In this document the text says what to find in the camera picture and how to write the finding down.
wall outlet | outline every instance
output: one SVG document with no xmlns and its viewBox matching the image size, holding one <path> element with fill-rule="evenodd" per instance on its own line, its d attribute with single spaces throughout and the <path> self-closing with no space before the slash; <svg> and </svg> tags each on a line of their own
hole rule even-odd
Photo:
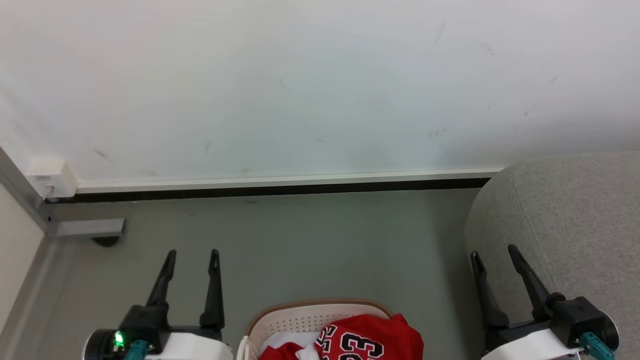
<svg viewBox="0 0 640 360">
<path fill-rule="evenodd" d="M 64 160 L 34 160 L 29 164 L 25 176 L 43 199 L 72 197 L 78 187 L 76 175 Z"/>
</svg>

basket rim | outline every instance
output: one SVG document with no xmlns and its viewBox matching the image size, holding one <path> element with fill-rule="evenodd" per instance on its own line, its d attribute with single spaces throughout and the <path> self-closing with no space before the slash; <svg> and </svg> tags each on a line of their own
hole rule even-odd
<svg viewBox="0 0 640 360">
<path fill-rule="evenodd" d="M 379 302 L 376 302 L 373 300 L 367 300 L 367 299 L 358 299 L 358 298 L 319 299 L 319 300 L 301 300 L 301 301 L 294 301 L 294 302 L 286 302 L 283 304 L 267 307 L 266 309 L 262 310 L 258 315 L 254 316 L 253 320 L 249 324 L 249 327 L 247 328 L 245 336 L 249 336 L 249 334 L 251 334 L 251 332 L 253 331 L 253 328 L 260 321 L 260 319 L 276 311 L 291 309 L 294 307 L 314 306 L 314 305 L 335 305 L 335 304 L 372 306 L 382 311 L 390 319 L 394 316 L 393 312 L 391 312 L 391 310 L 389 310 L 389 308 L 387 308 L 383 304 L 380 304 Z"/>
</svg>

jersey number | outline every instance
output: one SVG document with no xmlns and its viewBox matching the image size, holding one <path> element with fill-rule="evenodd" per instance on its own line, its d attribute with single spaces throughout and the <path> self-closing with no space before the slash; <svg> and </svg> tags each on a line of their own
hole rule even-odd
<svg viewBox="0 0 640 360">
<path fill-rule="evenodd" d="M 381 343 L 363 338 L 350 332 L 345 332 L 340 339 L 340 348 L 342 351 L 353 351 L 354 347 L 367 352 L 368 359 L 377 359 L 385 353 L 385 347 Z M 358 354 L 342 354 L 340 360 L 362 360 Z"/>
</svg>

perforated basket wall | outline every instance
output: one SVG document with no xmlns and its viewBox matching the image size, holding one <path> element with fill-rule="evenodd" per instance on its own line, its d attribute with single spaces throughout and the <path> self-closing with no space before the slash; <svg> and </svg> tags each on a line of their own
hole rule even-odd
<svg viewBox="0 0 640 360">
<path fill-rule="evenodd" d="M 272 307 L 256 316 L 240 342 L 236 360 L 256 360 L 262 343 L 276 332 L 320 331 L 331 322 L 362 314 L 393 316 L 384 306 L 367 300 L 319 300 Z"/>
</svg>

gray fabric sofa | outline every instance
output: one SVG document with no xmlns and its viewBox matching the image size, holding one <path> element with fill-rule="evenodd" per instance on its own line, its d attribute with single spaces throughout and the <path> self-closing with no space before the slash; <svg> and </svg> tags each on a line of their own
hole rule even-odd
<svg viewBox="0 0 640 360">
<path fill-rule="evenodd" d="M 531 319 L 513 243 L 550 292 L 584 296 L 614 320 L 617 359 L 640 359 L 640 152 L 513 165 L 480 191 L 465 234 L 511 323 Z"/>
</svg>

